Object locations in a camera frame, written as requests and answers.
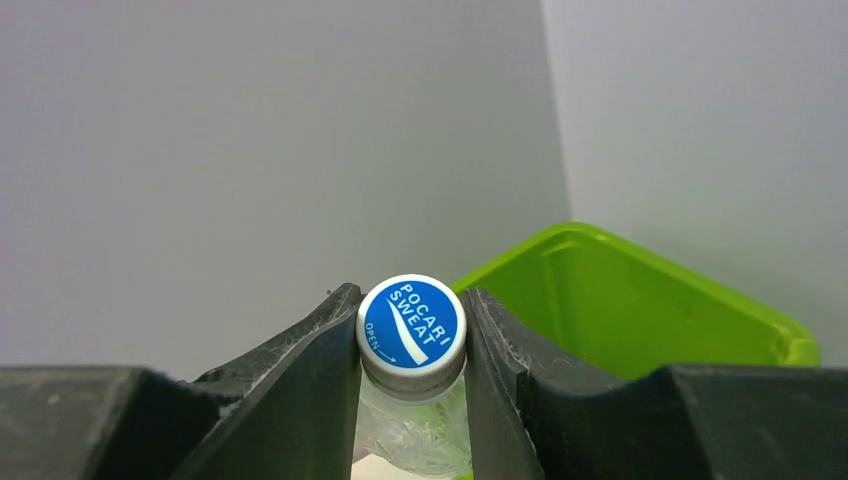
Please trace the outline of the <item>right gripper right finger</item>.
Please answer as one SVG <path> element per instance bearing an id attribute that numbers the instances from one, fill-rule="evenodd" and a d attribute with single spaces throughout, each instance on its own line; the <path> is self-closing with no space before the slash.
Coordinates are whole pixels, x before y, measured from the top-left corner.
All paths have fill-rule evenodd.
<path id="1" fill-rule="evenodd" d="M 625 380 L 462 294 L 477 479 L 843 479 L 847 373 L 704 363 Z"/>

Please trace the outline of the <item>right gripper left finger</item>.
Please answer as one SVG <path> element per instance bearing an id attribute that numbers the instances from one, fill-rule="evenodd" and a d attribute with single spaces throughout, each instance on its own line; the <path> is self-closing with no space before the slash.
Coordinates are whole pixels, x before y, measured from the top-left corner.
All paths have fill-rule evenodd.
<path id="1" fill-rule="evenodd" d="M 345 283 L 304 319 L 184 381 L 141 366 L 5 366 L 5 479 L 347 479 L 360 387 Z"/>

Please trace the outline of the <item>blue label water bottle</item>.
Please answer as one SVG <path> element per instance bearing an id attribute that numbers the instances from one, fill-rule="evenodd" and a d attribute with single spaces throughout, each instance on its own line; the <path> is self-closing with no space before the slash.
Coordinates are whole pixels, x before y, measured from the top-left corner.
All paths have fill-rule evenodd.
<path id="1" fill-rule="evenodd" d="M 433 277 L 397 275 L 365 295 L 356 437 L 369 453 L 422 477 L 470 474 L 467 333 L 457 294 Z"/>

